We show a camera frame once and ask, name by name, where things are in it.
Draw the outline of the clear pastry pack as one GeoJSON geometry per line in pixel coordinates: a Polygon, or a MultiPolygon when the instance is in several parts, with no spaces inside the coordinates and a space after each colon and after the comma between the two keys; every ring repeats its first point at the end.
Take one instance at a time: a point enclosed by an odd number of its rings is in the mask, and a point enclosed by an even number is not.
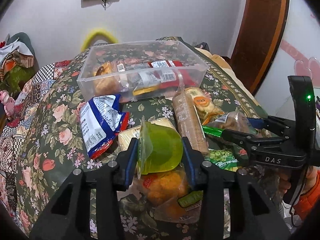
{"type": "Polygon", "coordinates": [[[251,125],[247,117],[240,111],[233,111],[218,116],[206,124],[208,127],[230,129],[233,131],[257,135],[256,129],[251,125]]]}

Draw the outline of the green pea snack packet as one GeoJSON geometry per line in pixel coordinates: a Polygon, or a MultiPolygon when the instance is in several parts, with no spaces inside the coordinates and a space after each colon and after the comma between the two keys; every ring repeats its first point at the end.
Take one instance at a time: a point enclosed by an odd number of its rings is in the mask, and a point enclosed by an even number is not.
{"type": "Polygon", "coordinates": [[[209,154],[204,158],[207,161],[215,164],[219,168],[227,171],[236,171],[241,168],[240,163],[228,150],[209,150],[209,154]]]}

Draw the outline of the brown wafer biscuit pack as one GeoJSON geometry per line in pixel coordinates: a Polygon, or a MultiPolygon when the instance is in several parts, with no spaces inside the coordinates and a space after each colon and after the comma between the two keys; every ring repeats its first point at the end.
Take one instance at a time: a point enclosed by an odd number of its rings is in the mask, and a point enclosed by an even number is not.
{"type": "Polygon", "coordinates": [[[208,143],[191,95],[185,91],[177,92],[172,98],[172,104],[181,137],[187,137],[194,150],[208,155],[208,143]]]}

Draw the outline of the orange label cracker pack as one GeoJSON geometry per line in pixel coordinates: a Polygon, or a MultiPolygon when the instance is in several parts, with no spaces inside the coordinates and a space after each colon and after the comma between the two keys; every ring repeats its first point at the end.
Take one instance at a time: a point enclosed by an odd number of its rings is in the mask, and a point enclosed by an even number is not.
{"type": "Polygon", "coordinates": [[[210,122],[211,118],[224,113],[224,111],[220,107],[216,106],[212,99],[200,88],[189,87],[185,89],[185,92],[191,96],[203,125],[210,122]]]}

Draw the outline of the orange fried snack bag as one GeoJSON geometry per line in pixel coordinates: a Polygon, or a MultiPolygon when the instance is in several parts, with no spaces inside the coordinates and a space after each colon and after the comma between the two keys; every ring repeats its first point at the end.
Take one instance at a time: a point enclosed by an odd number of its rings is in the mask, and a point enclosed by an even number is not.
{"type": "Polygon", "coordinates": [[[134,178],[133,184],[146,199],[155,220],[183,224],[198,222],[203,192],[191,189],[183,167],[142,175],[134,178]]]}

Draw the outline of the green jelly cup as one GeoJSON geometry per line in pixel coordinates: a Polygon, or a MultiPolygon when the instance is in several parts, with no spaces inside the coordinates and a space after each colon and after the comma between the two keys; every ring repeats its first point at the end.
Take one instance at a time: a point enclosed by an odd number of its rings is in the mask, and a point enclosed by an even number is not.
{"type": "Polygon", "coordinates": [[[142,120],[138,142],[138,176],[175,169],[183,155],[176,129],[142,120]]]}

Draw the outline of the pale bread block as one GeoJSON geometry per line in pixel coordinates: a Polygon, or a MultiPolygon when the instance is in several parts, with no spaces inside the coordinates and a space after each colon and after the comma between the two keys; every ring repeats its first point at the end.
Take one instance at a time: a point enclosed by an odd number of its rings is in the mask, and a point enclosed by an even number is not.
{"type": "MultiPolygon", "coordinates": [[[[159,126],[169,127],[175,129],[175,126],[171,123],[168,118],[158,118],[156,120],[150,121],[152,124],[159,126]]],[[[126,129],[118,134],[118,145],[121,151],[128,149],[132,138],[139,138],[140,125],[126,129]]]]}

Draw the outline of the red white snack packet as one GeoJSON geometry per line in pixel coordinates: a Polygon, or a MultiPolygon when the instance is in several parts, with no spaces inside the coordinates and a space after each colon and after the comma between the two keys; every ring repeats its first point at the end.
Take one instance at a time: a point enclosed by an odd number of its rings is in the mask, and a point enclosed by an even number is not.
{"type": "MultiPolygon", "coordinates": [[[[159,60],[159,61],[153,61],[149,62],[148,65],[151,68],[171,68],[171,67],[183,67],[183,63],[181,61],[172,61],[172,60],[159,60]]],[[[183,83],[187,86],[195,86],[195,81],[191,78],[191,75],[189,74],[188,70],[179,70],[179,71],[173,71],[173,70],[159,70],[155,74],[156,77],[159,77],[160,79],[160,88],[165,89],[169,87],[178,87],[180,85],[180,82],[183,81],[183,83]]]]}

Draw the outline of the white blue snack bag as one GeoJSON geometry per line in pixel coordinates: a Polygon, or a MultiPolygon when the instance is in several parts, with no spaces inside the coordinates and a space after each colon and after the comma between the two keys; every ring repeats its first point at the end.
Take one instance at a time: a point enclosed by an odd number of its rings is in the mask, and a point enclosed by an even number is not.
{"type": "Polygon", "coordinates": [[[80,109],[82,137],[89,158],[96,159],[127,128],[130,114],[120,110],[120,94],[93,97],[80,109]]]}

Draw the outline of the brown cake square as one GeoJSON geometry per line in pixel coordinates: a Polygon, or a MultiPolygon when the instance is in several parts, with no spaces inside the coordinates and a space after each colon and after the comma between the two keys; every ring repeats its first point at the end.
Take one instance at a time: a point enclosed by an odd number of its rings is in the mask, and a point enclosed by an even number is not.
{"type": "Polygon", "coordinates": [[[107,61],[95,72],[98,79],[94,80],[94,96],[111,95],[119,92],[119,81],[114,76],[107,76],[115,72],[114,65],[107,61]]]}

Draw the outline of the clear plastic storage box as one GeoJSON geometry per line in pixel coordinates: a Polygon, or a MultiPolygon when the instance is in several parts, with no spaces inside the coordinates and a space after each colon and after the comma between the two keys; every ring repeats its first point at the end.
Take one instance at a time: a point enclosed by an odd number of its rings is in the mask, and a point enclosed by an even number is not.
{"type": "Polygon", "coordinates": [[[122,102],[155,97],[170,98],[180,88],[199,87],[209,69],[197,52],[179,40],[138,41],[117,44],[97,44],[88,51],[77,82],[86,101],[94,96],[94,80],[97,69],[110,61],[115,68],[113,74],[119,81],[122,102]],[[148,63],[159,60],[181,61],[183,67],[151,68],[148,63]],[[159,70],[188,70],[195,86],[180,82],[176,87],[160,88],[160,79],[155,74],[159,70]]]}

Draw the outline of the white sliding wardrobe door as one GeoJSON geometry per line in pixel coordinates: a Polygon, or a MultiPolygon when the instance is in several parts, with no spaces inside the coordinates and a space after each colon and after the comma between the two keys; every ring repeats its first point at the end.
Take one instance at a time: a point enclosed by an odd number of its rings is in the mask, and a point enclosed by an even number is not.
{"type": "Polygon", "coordinates": [[[319,98],[319,21],[304,0],[290,0],[280,47],[255,95],[267,114],[295,118],[290,75],[310,76],[319,98]]]}

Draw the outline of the green floral bedspread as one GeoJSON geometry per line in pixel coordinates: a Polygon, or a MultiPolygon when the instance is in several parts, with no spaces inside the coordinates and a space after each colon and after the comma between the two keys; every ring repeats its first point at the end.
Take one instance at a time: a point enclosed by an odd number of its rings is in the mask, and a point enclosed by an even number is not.
{"type": "MultiPolygon", "coordinates": [[[[32,182],[39,191],[39,197],[23,189],[20,183],[17,183],[16,188],[19,201],[15,223],[25,236],[29,236],[40,213],[72,168],[95,170],[115,159],[120,152],[115,142],[109,153],[102,154],[98,160],[91,161],[87,156],[79,121],[75,120],[78,115],[77,107],[81,107],[78,103],[84,103],[76,80],[87,54],[88,50],[77,55],[53,83],[46,98],[39,104],[24,141],[28,163],[33,161],[35,165],[39,164],[39,168],[34,169],[32,174],[32,182]],[[71,132],[71,137],[67,133],[69,137],[60,142],[60,128],[62,132],[71,132]]],[[[217,103],[226,112],[239,110],[247,117],[266,117],[266,112],[251,99],[252,95],[240,88],[240,81],[227,74],[227,70],[222,70],[222,63],[217,64],[217,56],[213,57],[214,60],[209,60],[210,57],[200,56],[210,66],[200,88],[209,97],[213,96],[213,103],[217,103]]],[[[124,103],[124,110],[130,113],[129,128],[140,125],[142,116],[149,118],[149,121],[168,118],[175,126],[172,101],[164,97],[130,101],[124,103]]],[[[249,172],[262,183],[276,207],[280,207],[282,197],[276,191],[279,177],[270,168],[259,165],[249,168],[249,172]]],[[[146,199],[138,199],[138,196],[140,195],[136,196],[132,192],[124,200],[120,200],[121,221],[126,239],[195,239],[196,223],[155,220],[147,207],[146,199]]]]}

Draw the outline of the brown wooden door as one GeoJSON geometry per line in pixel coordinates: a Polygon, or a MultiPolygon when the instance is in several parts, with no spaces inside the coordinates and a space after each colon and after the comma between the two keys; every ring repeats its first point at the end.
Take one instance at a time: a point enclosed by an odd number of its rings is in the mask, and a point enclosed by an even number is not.
{"type": "Polygon", "coordinates": [[[284,32],[290,0],[246,0],[231,55],[237,78],[255,94],[270,69],[284,32]]]}

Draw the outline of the dark bag on floor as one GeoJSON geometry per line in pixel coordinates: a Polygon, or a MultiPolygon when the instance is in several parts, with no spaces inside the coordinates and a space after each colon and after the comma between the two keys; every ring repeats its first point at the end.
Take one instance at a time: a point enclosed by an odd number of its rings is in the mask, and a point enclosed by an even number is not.
{"type": "Polygon", "coordinates": [[[208,43],[206,43],[206,42],[200,42],[200,43],[193,42],[192,46],[194,48],[199,48],[199,49],[203,49],[203,50],[206,50],[206,51],[210,51],[208,43]]]}

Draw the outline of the pink doll toy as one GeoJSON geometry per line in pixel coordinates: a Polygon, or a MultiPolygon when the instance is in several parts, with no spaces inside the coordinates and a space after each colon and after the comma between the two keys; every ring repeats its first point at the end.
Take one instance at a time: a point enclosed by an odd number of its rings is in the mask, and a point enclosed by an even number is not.
{"type": "Polygon", "coordinates": [[[14,114],[15,100],[7,90],[1,90],[1,103],[4,106],[7,117],[11,117],[14,114]]]}

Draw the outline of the patchwork checkered quilt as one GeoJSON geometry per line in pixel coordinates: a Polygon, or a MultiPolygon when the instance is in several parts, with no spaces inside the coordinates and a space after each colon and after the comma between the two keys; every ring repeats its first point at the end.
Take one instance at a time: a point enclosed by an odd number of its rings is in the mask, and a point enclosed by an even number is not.
{"type": "Polygon", "coordinates": [[[39,197],[32,182],[33,170],[39,164],[28,163],[24,141],[39,104],[69,64],[66,60],[45,65],[27,81],[14,103],[14,116],[1,130],[1,207],[4,207],[1,213],[12,219],[17,215],[19,201],[17,183],[39,197]]]}

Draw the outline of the pile of clothes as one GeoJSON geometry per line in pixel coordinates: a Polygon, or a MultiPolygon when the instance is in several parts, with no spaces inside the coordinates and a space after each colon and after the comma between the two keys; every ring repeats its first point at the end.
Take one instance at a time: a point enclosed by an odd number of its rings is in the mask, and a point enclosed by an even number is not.
{"type": "Polygon", "coordinates": [[[35,51],[26,33],[8,35],[1,42],[1,90],[16,98],[35,75],[35,51]]]}

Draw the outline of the yellow foam bed guard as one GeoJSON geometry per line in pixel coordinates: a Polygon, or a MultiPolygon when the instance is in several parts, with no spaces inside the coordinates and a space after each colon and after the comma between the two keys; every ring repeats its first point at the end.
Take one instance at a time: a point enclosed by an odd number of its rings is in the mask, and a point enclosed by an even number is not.
{"type": "Polygon", "coordinates": [[[85,36],[85,39],[80,47],[80,51],[85,51],[91,45],[96,44],[98,41],[102,41],[103,43],[107,44],[115,44],[119,42],[118,39],[109,31],[103,28],[95,28],[90,30],[85,36]]]}

